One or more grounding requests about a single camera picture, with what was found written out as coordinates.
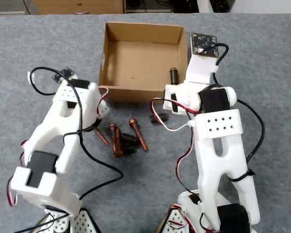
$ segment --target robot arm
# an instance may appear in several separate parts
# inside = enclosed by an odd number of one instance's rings
[[[83,128],[90,127],[109,111],[98,86],[79,80],[73,75],[70,80],[82,104]],[[77,216],[82,204],[77,194],[72,193],[63,181],[77,155],[80,138],[77,134],[64,137],[64,147],[59,156],[43,152],[53,138],[79,130],[80,108],[72,87],[62,81],[42,123],[24,144],[25,167],[17,167],[11,180],[11,189],[41,208],[55,208]]]
[[[194,203],[188,198],[190,193],[185,192],[179,196],[178,203],[199,233],[206,232],[204,226],[220,230],[221,233],[253,233],[255,231],[250,229],[250,225],[259,222],[260,214],[253,177],[248,172],[243,149],[240,113],[238,109],[231,109],[237,96],[231,87],[214,85],[212,88],[209,85],[211,73],[217,70],[218,51],[213,49],[206,55],[200,55],[203,48],[214,43],[216,37],[193,33],[192,57],[184,83],[172,81],[172,85],[166,85],[165,88],[165,99],[176,100],[194,111],[202,111],[188,122],[194,133],[199,170],[198,190],[195,193],[199,195],[199,201]],[[184,109],[169,101],[164,102],[163,108],[171,110],[173,114],[186,114]],[[222,154],[215,152],[215,138],[221,139]],[[223,174],[233,181],[240,205],[230,204],[218,193]],[[202,214],[206,218],[199,221]],[[236,226],[240,221],[244,226]]]

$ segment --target wooden cabinet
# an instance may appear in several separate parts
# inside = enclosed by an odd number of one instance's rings
[[[35,5],[42,15],[123,13],[123,0],[35,0]]]

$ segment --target open cardboard box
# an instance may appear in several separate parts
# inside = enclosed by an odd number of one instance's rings
[[[183,27],[106,23],[99,85],[108,86],[108,100],[144,103],[162,97],[172,67],[182,82],[187,69]]]

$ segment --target gray carpet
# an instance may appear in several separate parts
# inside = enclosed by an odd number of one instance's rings
[[[20,198],[9,207],[5,188],[18,165],[20,142],[30,137],[51,105],[51,98],[38,95],[27,82],[27,70],[36,66],[70,66],[82,79],[97,81],[106,21],[151,22],[183,25],[188,32],[218,36],[230,45],[217,77],[235,88],[238,97],[250,103],[266,123],[263,146],[250,162],[257,173],[256,190],[261,222],[258,233],[291,233],[291,15],[176,15],[143,14],[114,16],[0,17],[0,233],[29,227],[43,210]],[[50,74],[37,73],[37,85],[55,90]],[[242,115],[244,147],[249,153],[260,135],[260,125],[247,109]],[[114,159],[111,149],[93,134],[85,136],[89,151],[124,171],[123,180],[84,199],[102,232],[152,233],[169,204],[183,191],[174,170],[177,158],[189,144],[189,130],[169,133],[148,120],[147,105],[111,104],[102,123],[116,122],[132,133],[128,120],[139,120],[150,151]],[[184,117],[172,116],[170,126]],[[59,152],[61,139],[50,143]],[[196,188],[194,154],[183,162],[181,174]],[[113,171],[91,162],[80,150],[68,178],[72,190],[88,188],[115,177]],[[236,191],[222,178],[220,191],[236,201]]]

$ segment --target circuit board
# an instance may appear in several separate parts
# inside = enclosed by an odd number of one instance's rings
[[[191,34],[191,42],[192,42],[192,53],[194,55],[199,55],[198,53],[201,52],[201,49],[209,47],[217,43],[217,37],[213,35],[204,35],[198,33]],[[202,56],[207,57],[219,57],[219,50],[217,47],[210,49],[206,52],[206,54]]]

